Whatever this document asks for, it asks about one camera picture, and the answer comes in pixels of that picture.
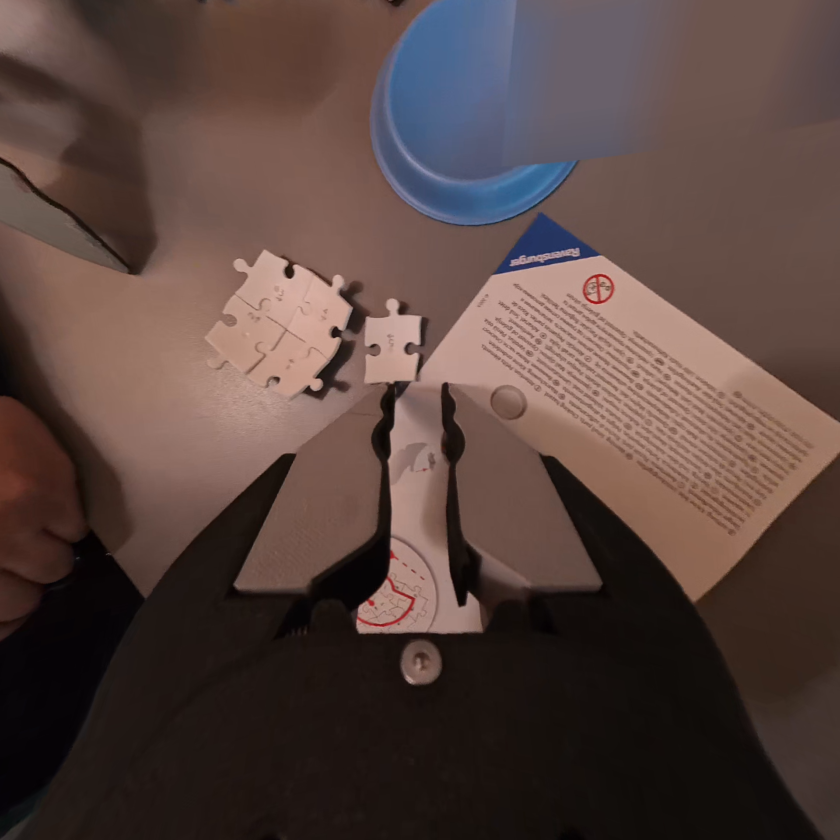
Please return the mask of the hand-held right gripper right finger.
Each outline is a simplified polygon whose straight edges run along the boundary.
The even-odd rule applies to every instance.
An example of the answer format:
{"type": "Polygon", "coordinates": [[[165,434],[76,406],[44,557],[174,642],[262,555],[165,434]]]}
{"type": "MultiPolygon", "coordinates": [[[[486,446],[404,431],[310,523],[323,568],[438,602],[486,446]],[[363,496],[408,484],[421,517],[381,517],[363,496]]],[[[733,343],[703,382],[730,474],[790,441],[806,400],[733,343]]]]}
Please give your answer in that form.
{"type": "Polygon", "coordinates": [[[595,593],[602,577],[541,454],[463,389],[440,391],[450,579],[459,606],[595,593]]]}

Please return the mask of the person's left hand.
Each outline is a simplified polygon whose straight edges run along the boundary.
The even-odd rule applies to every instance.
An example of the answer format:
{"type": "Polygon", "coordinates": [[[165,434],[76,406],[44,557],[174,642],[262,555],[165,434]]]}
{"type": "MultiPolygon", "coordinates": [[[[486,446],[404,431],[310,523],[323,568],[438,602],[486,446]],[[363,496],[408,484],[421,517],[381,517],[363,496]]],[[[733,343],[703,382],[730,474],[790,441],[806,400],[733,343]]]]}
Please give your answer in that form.
{"type": "Polygon", "coordinates": [[[88,534],[77,473],[47,426],[1,398],[1,639],[34,614],[47,586],[72,571],[88,534]]]}

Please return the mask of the white jigsaw piece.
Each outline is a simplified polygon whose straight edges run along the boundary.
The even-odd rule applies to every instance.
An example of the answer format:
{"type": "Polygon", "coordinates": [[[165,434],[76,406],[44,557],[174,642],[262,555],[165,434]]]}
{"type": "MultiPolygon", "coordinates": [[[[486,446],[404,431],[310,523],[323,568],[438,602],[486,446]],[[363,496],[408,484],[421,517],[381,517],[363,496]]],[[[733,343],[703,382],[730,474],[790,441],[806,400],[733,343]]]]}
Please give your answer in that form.
{"type": "Polygon", "coordinates": [[[369,317],[364,325],[364,345],[377,348],[377,354],[364,358],[364,383],[410,383],[417,379],[420,354],[408,353],[409,345],[422,346],[424,319],[416,314],[401,312],[401,302],[389,298],[385,302],[386,316],[369,317]]]}

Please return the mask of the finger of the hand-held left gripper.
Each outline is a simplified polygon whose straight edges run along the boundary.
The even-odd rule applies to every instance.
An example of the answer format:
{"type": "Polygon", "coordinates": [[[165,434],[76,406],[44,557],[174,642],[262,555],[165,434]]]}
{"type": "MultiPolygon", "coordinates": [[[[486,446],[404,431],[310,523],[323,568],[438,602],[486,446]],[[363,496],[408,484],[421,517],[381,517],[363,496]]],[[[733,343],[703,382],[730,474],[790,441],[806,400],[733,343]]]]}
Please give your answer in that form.
{"type": "Polygon", "coordinates": [[[143,186],[42,156],[1,159],[6,226],[94,265],[143,270],[143,186]]]}

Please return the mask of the blue plastic bowl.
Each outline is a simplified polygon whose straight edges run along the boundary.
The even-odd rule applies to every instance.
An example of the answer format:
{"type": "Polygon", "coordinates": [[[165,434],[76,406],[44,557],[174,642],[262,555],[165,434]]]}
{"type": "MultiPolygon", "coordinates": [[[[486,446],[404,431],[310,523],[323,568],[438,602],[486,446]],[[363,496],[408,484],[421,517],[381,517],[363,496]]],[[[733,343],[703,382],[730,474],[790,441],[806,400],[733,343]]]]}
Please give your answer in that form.
{"type": "Polygon", "coordinates": [[[395,43],[371,99],[371,146],[393,192],[419,213],[484,226],[550,196],[576,161],[504,162],[517,2],[430,3],[395,43]]]}

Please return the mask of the printed instruction leaflet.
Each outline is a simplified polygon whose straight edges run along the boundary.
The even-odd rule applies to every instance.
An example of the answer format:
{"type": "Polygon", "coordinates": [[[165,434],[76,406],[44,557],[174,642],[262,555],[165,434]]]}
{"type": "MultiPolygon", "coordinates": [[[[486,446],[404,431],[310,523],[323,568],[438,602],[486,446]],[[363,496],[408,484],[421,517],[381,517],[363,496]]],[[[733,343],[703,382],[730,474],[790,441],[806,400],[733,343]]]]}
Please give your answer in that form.
{"type": "Polygon", "coordinates": [[[361,634],[476,631],[448,581],[440,388],[557,459],[692,602],[838,456],[838,421],[538,215],[395,406],[391,569],[361,634]]]}

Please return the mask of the joined four-piece puzzle section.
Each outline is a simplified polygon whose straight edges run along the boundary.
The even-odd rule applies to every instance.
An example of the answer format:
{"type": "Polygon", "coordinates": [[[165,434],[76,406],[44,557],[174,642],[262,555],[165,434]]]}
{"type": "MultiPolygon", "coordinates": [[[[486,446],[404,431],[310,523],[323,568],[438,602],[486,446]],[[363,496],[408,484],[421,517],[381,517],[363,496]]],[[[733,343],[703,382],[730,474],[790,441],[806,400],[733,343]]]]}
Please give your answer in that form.
{"type": "Polygon", "coordinates": [[[207,366],[230,366],[287,399],[320,391],[353,309],[344,278],[325,280],[268,250],[233,267],[245,278],[205,337],[207,366]]]}

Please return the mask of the person's dark clothing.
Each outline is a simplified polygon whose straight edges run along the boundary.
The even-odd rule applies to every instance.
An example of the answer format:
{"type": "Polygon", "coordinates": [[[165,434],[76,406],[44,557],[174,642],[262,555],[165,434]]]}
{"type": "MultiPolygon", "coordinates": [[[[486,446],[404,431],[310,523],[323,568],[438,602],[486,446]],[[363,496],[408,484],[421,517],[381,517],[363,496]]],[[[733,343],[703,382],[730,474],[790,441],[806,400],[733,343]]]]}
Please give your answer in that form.
{"type": "Polygon", "coordinates": [[[62,591],[61,580],[2,641],[2,831],[34,803],[67,757],[143,600],[120,566],[109,594],[62,591]]]}

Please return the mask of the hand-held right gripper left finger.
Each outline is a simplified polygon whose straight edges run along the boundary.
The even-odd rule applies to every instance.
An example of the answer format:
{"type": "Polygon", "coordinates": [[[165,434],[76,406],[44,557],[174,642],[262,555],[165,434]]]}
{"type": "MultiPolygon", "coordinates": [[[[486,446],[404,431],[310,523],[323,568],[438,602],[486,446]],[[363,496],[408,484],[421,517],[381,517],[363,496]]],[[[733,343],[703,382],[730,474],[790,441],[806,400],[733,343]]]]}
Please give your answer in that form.
{"type": "Polygon", "coordinates": [[[238,573],[245,594],[374,594],[390,564],[396,387],[373,385],[301,446],[238,573]]]}

